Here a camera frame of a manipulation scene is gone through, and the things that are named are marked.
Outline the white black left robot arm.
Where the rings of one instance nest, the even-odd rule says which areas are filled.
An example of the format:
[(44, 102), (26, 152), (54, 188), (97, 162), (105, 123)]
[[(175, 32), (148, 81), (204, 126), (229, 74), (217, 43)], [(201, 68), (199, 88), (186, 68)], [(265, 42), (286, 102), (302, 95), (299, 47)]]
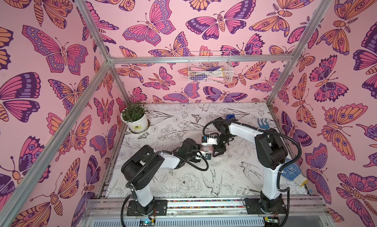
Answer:
[(127, 181), (126, 188), (131, 190), (132, 198), (139, 207), (147, 208), (155, 201), (149, 187), (155, 174), (160, 169), (177, 170), (185, 165), (202, 172), (209, 169), (200, 145), (190, 138), (172, 151), (156, 151), (150, 145), (143, 146), (122, 165), (121, 173)]

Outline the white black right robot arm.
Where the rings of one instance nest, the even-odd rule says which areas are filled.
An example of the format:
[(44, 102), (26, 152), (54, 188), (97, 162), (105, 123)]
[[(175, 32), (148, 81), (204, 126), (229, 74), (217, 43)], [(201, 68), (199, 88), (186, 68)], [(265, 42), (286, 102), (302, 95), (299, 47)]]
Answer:
[(203, 136), (207, 142), (215, 139), (210, 144), (213, 146), (213, 156), (226, 152), (226, 146), (235, 137), (245, 139), (256, 146), (258, 161), (264, 167), (264, 184), (261, 198), (267, 200), (277, 199), (282, 191), (278, 186), (280, 178), (278, 173), (285, 163), (288, 152), (281, 140), (282, 135), (274, 129), (259, 129), (235, 120), (217, 118), (203, 128)]

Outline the blue tape dispenser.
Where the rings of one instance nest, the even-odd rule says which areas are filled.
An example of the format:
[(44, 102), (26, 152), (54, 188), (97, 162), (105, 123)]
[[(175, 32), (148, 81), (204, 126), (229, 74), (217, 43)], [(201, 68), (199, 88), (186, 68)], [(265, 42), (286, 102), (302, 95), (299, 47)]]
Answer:
[(226, 115), (226, 120), (229, 120), (229, 121), (237, 121), (236, 117), (234, 114), (228, 114)]

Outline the potted green plant white pot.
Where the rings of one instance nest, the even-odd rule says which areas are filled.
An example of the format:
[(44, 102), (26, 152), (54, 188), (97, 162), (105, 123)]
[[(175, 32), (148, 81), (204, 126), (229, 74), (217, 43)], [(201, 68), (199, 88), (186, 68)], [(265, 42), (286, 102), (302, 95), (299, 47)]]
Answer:
[(149, 128), (147, 112), (142, 104), (131, 103), (122, 111), (121, 119), (131, 133), (143, 133)]

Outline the blue white work glove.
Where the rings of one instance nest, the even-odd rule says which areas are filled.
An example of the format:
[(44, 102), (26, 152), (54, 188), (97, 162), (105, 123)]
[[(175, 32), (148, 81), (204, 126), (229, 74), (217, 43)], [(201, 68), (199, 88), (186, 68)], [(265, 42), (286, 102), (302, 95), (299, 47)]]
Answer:
[(294, 188), (303, 187), (308, 182), (308, 179), (302, 174), (300, 167), (296, 163), (285, 167), (282, 176), (283, 184), (293, 186)]

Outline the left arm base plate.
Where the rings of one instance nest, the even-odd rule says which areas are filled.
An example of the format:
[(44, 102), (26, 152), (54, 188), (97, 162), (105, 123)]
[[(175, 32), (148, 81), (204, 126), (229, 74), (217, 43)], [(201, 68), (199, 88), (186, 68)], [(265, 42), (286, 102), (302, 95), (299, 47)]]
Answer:
[(146, 207), (141, 206), (137, 201), (130, 201), (127, 209), (127, 216), (166, 216), (167, 200), (153, 200)]

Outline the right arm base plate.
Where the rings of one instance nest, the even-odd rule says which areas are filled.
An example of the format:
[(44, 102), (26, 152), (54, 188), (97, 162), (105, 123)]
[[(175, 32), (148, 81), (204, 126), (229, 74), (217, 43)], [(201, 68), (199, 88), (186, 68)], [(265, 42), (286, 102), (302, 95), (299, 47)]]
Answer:
[(246, 208), (247, 214), (270, 215), (286, 214), (287, 209), (281, 198), (274, 200), (261, 198), (245, 198), (242, 204)]

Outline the aluminium front rail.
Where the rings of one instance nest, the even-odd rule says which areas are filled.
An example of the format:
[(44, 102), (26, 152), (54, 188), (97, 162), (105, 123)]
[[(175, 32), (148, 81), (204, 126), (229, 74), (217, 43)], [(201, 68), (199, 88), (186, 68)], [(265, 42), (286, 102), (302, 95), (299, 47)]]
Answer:
[(80, 227), (334, 227), (319, 197), (290, 197), (290, 205), (270, 214), (256, 207), (257, 196), (220, 198), (164, 198), (155, 221), (147, 216), (120, 218), (123, 198), (95, 199), (88, 203)]

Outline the aluminium frame post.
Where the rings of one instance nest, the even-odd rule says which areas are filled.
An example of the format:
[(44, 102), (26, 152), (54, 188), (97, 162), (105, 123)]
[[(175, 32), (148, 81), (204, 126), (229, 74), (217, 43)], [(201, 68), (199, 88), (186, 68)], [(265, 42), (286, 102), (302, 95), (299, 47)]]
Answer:
[(298, 44), (295, 46), (295, 49), (292, 55), (292, 60), (288, 61), (287, 64), (285, 65), (284, 70), (282, 71), (276, 85), (274, 86), (274, 89), (271, 91), (269, 95), (269, 98), (267, 100), (267, 106), (271, 106), (273, 104), (273, 101), (278, 95), (279, 90), (281, 89), (284, 82), (286, 81), (289, 74), (291, 73), (294, 66), (296, 65), (296, 62), (298, 61), (301, 53), (307, 47), (307, 43), (309, 42), (311, 36), (313, 35), (316, 28), (320, 24), (321, 20), (324, 18), (327, 10), (332, 4), (332, 1), (333, 0), (321, 0), (318, 7), (314, 11), (309, 24), (307, 25), (306, 29), (304, 30), (303, 35), (301, 36), (301, 39), (298, 41)]

